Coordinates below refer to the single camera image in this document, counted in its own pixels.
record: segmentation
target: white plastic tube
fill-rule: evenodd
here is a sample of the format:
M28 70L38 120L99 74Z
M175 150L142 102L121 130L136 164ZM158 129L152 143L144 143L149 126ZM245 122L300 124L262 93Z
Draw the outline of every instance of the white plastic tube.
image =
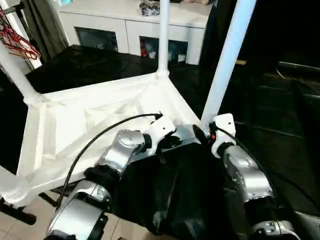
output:
M203 126L219 112L257 0L237 0L221 56L202 113Z
M23 100L26 104L32 103L40 99L41 95L31 86L26 76L16 65L13 56L8 53L8 50L0 41L0 65L9 75L13 83L23 95Z
M159 60L157 73L168 75L168 25L169 25L169 0L160 0L160 38Z
M15 204L23 200L30 191L29 182L17 177L0 166L0 196L8 203Z

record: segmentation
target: red wire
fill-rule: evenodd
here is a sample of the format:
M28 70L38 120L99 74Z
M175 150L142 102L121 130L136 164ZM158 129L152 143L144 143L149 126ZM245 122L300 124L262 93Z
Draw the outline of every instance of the red wire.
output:
M12 50L12 52L10 52L11 54L32 60L40 58L40 52L7 24L6 16L1 9L0 28L0 38L3 44Z

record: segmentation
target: white bracket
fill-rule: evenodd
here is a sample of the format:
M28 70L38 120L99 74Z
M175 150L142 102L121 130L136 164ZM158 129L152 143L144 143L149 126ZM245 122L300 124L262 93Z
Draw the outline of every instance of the white bracket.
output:
M215 116L213 118L213 122L218 128L227 131L232 136L236 136L236 126L234 117L231 113ZM220 156L218 155L217 150L223 143L233 143L234 145L236 145L236 141L234 141L231 137L226 135L224 132L217 130L215 132L215 142L212 145L211 151L213 155L218 159L220 158Z

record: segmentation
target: floor tile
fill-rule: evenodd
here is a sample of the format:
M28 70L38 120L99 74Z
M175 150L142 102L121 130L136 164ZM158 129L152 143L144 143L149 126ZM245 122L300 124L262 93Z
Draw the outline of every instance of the floor tile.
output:
M0 230L8 232L17 220L12 216L8 216L0 212Z
M123 219L119 220L111 240L118 240L119 238L124 240L177 240L166 235L155 236L145 227Z
M20 239L14 237L14 236L11 236L10 234L7 234L7 235L3 238L3 240L20 240Z
M115 228L117 227L119 218L113 214L108 213L108 222L106 223L105 227L104 227L104 234L102 236L101 240L110 240Z
M37 197L24 209L24 212L31 213L37 217L35 224L30 226L24 222L17 221L9 231L9 234L22 240L44 239L48 225L54 216L55 208L40 197Z
M6 231L0 230L0 240L3 240L6 235L7 235Z

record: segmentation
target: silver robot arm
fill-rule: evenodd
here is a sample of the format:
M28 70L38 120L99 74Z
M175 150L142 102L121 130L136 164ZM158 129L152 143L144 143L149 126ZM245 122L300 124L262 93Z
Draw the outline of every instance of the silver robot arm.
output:
M174 124L164 116L145 133L120 130L98 164L85 171L86 180L76 186L57 210L46 239L100 240L108 221L105 215L108 203L132 157L156 153L158 143L175 130Z
M300 240L293 225L280 214L274 189L266 174L255 160L236 145L236 128L232 114L218 115L213 119L211 134L215 142L212 154L221 158L235 189L241 195L246 217L252 231L252 239L286 238Z

